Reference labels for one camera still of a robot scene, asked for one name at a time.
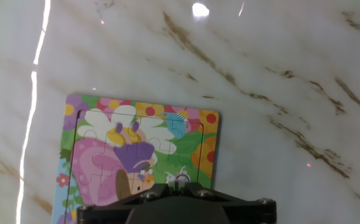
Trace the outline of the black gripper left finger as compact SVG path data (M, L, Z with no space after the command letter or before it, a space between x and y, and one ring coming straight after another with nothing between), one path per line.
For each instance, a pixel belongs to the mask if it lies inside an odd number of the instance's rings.
M109 205L85 204L77 208L77 224L125 223L130 212L139 205L172 196L174 187L169 184L154 184L144 190Z

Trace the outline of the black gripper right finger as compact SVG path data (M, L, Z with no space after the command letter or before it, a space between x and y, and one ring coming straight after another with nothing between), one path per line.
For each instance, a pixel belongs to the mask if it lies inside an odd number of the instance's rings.
M276 223L277 202L271 198L244 200L199 183L188 183L179 188L182 197L190 199L184 208L190 208L192 219L204 223Z

